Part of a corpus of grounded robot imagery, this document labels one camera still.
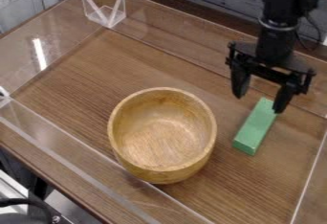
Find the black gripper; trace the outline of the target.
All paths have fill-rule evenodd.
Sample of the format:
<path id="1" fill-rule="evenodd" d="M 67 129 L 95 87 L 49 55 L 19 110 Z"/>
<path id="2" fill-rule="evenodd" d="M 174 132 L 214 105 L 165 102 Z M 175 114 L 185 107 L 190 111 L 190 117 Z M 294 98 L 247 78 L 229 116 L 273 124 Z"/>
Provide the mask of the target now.
<path id="1" fill-rule="evenodd" d="M 255 43 L 231 41 L 227 48 L 226 65 L 231 72 L 234 96 L 241 99 L 247 94 L 251 75 L 265 78 L 282 85 L 274 102 L 275 113 L 282 114 L 293 97 L 309 93 L 317 71 L 295 54 L 282 58 L 262 57 L 257 53 Z"/>

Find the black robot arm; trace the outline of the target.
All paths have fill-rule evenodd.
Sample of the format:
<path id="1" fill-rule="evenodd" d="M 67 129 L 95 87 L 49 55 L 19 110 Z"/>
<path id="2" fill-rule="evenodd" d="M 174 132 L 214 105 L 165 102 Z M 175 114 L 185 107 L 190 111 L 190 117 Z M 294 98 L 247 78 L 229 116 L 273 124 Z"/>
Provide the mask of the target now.
<path id="1" fill-rule="evenodd" d="M 319 0 L 263 0 L 263 12 L 255 43 L 229 43 L 226 65 L 231 72 L 231 90 L 235 97 L 247 94 L 251 77 L 275 82 L 278 91 L 273 109 L 281 114 L 293 98 L 310 90 L 317 71 L 309 62 L 294 54 L 301 21 L 311 18 Z"/>

